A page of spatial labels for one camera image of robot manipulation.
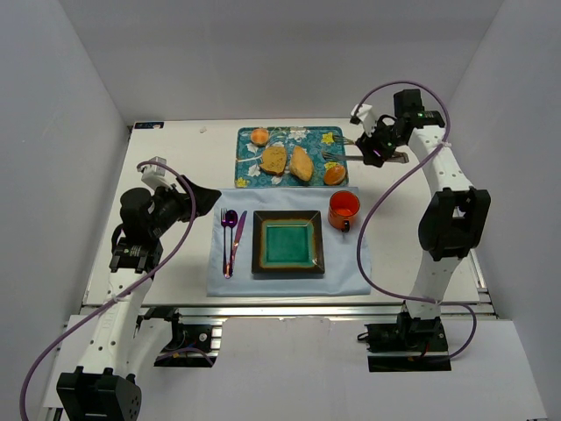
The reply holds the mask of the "sesame round bun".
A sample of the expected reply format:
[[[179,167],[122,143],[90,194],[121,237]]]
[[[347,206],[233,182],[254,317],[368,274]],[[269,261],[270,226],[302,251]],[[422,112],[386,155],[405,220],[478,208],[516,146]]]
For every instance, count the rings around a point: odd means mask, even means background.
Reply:
[[[341,184],[346,177],[346,169],[343,165],[334,165],[328,168],[323,176],[323,182],[328,186],[335,186]]]

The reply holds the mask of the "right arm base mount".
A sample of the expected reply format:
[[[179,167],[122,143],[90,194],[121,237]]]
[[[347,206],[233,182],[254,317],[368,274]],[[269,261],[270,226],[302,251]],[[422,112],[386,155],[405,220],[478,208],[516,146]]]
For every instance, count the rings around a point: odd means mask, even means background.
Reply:
[[[357,336],[367,350],[371,373],[447,372],[448,342],[440,317],[412,318],[402,311],[393,323],[365,326]]]

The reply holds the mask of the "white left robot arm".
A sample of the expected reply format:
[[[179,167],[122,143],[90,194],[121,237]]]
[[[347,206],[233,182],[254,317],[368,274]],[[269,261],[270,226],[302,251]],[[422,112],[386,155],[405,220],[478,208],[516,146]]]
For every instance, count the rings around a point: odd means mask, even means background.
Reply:
[[[56,384],[71,420],[135,420],[139,416],[140,370],[154,362],[174,334],[170,317],[144,322],[139,315],[163,254],[160,239],[175,223],[207,215],[222,195],[183,175],[177,180],[188,186],[186,192],[157,176],[120,197],[121,222],[111,238],[109,307],[96,316],[94,334],[75,370],[60,374]]]

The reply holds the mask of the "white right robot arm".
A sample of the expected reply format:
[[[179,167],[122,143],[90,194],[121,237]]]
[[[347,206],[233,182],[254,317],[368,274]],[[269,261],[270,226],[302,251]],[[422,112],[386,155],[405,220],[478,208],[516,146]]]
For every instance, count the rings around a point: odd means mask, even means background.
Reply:
[[[364,101],[351,114],[352,124],[363,129],[355,144],[364,164],[380,168],[397,161],[399,147],[406,146],[430,189],[418,226],[421,266],[411,293],[403,299],[404,315],[414,325],[433,325],[440,317],[451,277],[479,245],[491,204],[488,191],[474,187],[451,150],[449,112],[444,107],[426,110],[421,97],[425,90],[419,83],[407,83],[394,94],[391,116],[376,115]]]

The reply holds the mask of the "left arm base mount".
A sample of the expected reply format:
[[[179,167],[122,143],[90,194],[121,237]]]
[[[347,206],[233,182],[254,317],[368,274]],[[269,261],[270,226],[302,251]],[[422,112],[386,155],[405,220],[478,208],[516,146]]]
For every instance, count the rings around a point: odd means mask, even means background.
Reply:
[[[154,362],[155,367],[211,367],[217,360],[221,321],[184,316],[174,307],[152,307],[137,316],[137,331],[150,319],[164,320],[171,332],[170,341]]]

